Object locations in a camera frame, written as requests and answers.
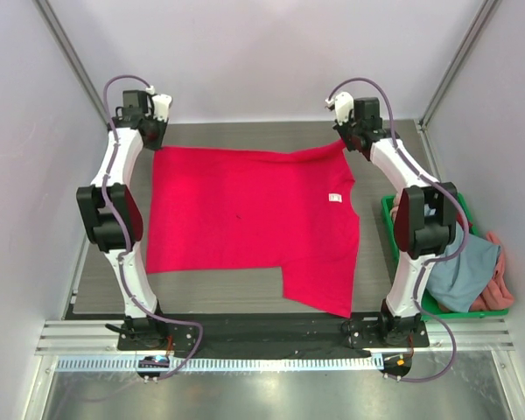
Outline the red t-shirt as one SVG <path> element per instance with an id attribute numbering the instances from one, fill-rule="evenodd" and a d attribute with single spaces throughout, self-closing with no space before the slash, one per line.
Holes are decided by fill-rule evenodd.
<path id="1" fill-rule="evenodd" d="M 153 158 L 146 270 L 278 268 L 285 298 L 348 317 L 354 182 L 341 141 L 288 153 L 165 147 Z"/>

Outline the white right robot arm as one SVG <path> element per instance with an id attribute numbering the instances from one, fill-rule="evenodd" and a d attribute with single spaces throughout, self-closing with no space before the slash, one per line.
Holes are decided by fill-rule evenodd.
<path id="1" fill-rule="evenodd" d="M 378 99 L 355 99 L 341 92 L 326 103 L 335 114 L 333 127 L 346 148 L 379 168 L 399 196 L 394 222 L 399 250 L 395 280 L 375 323 L 350 322 L 351 343 L 364 345 L 364 340 L 355 337 L 368 333 L 372 345 L 406 347 L 423 326 L 420 304 L 434 261 L 456 238 L 458 217 L 464 212 L 458 190 L 429 174 L 397 134 L 384 129 Z"/>

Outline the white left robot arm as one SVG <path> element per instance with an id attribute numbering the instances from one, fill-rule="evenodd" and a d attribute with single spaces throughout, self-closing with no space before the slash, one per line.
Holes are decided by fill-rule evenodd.
<path id="1" fill-rule="evenodd" d="M 142 150 L 161 148 L 172 98 L 153 87 L 126 90 L 122 106 L 108 123 L 108 146 L 90 185 L 77 189 L 76 201 L 88 240 L 108 260 L 120 287 L 124 316 L 117 348 L 159 349 L 169 340 L 168 327 L 153 318 L 161 309 L 149 284 L 141 252 L 144 221 L 130 191 Z"/>

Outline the light blue t-shirt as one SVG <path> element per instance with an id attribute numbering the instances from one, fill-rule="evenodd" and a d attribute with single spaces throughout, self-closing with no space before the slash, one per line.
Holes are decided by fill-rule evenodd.
<path id="1" fill-rule="evenodd" d="M 443 312 L 470 312 L 474 300 L 494 273 L 500 247 L 487 239 L 469 234 L 462 252 L 455 258 L 436 262 L 426 290 Z"/>

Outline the green plastic bin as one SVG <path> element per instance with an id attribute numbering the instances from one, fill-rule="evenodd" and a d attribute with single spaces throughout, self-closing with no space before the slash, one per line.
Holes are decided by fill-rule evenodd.
<path id="1" fill-rule="evenodd" d="M 422 307 L 441 319 L 481 319 L 504 316 L 515 298 L 505 283 L 506 258 L 492 232 L 479 236 L 469 224 L 462 253 L 434 265 L 423 294 Z"/>

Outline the pink t-shirt in bin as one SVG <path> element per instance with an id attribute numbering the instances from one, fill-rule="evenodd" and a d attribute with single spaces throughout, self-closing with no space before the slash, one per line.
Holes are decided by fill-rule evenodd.
<path id="1" fill-rule="evenodd" d="M 515 302 L 513 294 L 505 282 L 506 256 L 500 238 L 494 232 L 488 232 L 486 239 L 500 247 L 491 280 L 485 289 L 474 300 L 470 312 L 495 312 L 509 309 Z"/>

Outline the left aluminium corner post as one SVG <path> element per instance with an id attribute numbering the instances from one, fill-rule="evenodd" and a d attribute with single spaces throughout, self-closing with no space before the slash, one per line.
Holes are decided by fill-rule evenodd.
<path id="1" fill-rule="evenodd" d="M 60 22 L 56 12 L 47 0 L 32 0 L 31 2 L 43 19 L 45 27 L 51 33 L 53 40 L 60 49 L 66 63 L 72 70 L 73 75 L 80 84 L 84 94 L 93 106 L 95 113 L 99 116 L 101 124 L 106 127 L 109 117 L 104 109 L 102 97 L 91 81 L 79 54 L 76 52 L 73 43 Z"/>

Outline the aluminium corner post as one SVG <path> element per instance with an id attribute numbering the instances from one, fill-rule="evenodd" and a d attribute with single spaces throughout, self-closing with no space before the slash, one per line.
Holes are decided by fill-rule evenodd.
<path id="1" fill-rule="evenodd" d="M 45 27 L 51 33 L 53 40 L 60 49 L 66 63 L 72 70 L 73 75 L 80 84 L 84 94 L 93 106 L 95 113 L 99 116 L 101 124 L 106 127 L 109 117 L 104 109 L 102 97 L 91 81 L 79 54 L 76 52 L 73 43 L 60 22 L 56 12 L 47 0 L 32 0 L 31 2 L 43 19 Z"/>
<path id="2" fill-rule="evenodd" d="M 481 2 L 456 52 L 453 54 L 449 66 L 446 68 L 441 81 L 438 83 L 433 96 L 430 98 L 423 115 L 417 120 L 417 125 L 422 132 L 427 130 L 428 125 L 432 121 L 452 83 L 456 80 L 459 72 L 473 52 L 473 48 L 478 43 L 483 31 L 487 28 L 500 4 L 500 0 L 484 0 Z"/>

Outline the right aluminium corner post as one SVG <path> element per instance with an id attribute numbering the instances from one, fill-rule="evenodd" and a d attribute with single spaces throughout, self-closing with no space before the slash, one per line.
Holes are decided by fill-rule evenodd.
<path id="1" fill-rule="evenodd" d="M 428 125 L 432 121 L 452 83 L 456 80 L 459 72 L 473 52 L 473 48 L 478 43 L 483 31 L 487 28 L 500 4 L 500 0 L 484 0 L 481 2 L 456 52 L 453 54 L 449 66 L 446 68 L 441 81 L 438 83 L 433 96 L 430 98 L 423 115 L 417 120 L 417 125 L 422 132 L 427 130 Z"/>

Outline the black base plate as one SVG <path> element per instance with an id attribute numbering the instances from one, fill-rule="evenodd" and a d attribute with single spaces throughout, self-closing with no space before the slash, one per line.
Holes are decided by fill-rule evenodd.
<path id="1" fill-rule="evenodd" d="M 184 354 L 196 343 L 214 350 L 217 346 L 237 350 L 274 350 L 280 346 L 315 342 L 318 349 L 426 348 L 430 345 L 425 323 L 416 315 L 390 321 L 379 312 L 355 312 L 349 318 L 317 313 L 205 314 L 200 326 L 188 320 L 169 324 L 153 318 L 126 316 L 105 327 L 119 336 L 120 350 L 160 348 Z"/>

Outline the aluminium frame rail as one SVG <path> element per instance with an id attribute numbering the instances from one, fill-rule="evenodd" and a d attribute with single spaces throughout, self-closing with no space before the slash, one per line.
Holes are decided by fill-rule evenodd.
<path id="1" fill-rule="evenodd" d="M 381 338 L 377 319 L 370 315 L 359 320 L 311 314 L 214 314 L 201 323 L 201 329 L 170 325 L 166 333 L 149 332 L 138 337 L 123 330 L 120 320 L 48 321 L 36 352 L 161 352 L 172 344 L 179 357 L 196 348 L 199 358 L 278 360 L 352 357 L 359 350 L 477 350 L 512 345 L 501 318 L 428 319 L 416 332 L 396 338 L 393 343 Z"/>

